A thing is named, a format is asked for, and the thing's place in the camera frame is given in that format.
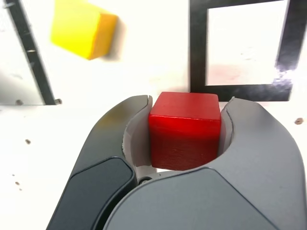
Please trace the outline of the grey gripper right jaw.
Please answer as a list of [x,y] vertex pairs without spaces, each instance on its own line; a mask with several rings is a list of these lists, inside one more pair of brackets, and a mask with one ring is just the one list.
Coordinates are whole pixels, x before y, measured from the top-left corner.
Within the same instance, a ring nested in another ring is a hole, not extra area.
[[129,192],[106,230],[304,230],[305,169],[287,129],[260,104],[223,108],[219,156]]

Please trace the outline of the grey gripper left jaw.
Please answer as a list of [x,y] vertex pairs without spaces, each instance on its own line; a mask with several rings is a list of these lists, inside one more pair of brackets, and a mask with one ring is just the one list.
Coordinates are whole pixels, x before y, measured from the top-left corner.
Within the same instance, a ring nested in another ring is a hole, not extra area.
[[116,204],[138,185],[130,140],[147,164],[148,95],[130,97],[104,114],[90,131],[47,226],[49,230],[101,230]]

